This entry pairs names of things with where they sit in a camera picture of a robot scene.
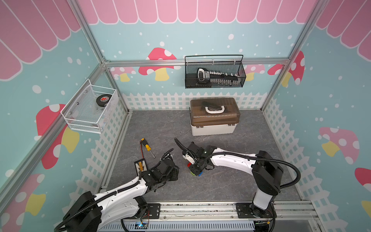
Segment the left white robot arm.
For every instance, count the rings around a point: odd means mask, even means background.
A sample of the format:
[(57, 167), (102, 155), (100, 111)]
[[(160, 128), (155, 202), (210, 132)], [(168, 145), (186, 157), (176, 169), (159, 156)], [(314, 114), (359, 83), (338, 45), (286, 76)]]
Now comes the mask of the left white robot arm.
[(178, 179), (179, 167), (172, 155), (162, 157), (153, 168), (107, 192), (83, 193), (55, 227), (56, 232), (96, 232), (105, 225), (125, 218), (142, 218), (148, 211), (143, 196)]

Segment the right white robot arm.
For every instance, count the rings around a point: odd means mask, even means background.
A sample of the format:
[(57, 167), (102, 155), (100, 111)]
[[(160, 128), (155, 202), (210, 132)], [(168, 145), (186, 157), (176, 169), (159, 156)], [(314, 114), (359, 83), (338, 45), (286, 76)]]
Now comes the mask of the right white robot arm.
[(203, 149), (193, 142), (188, 147), (180, 142), (177, 145), (182, 150), (183, 158), (188, 161), (187, 166), (191, 173), (196, 176), (200, 176), (208, 166), (211, 170), (216, 166), (224, 166), (252, 175), (258, 187), (250, 205), (253, 210), (267, 210), (278, 195), (283, 169), (265, 151), (260, 151), (258, 154), (242, 154), (215, 146), (207, 146)]

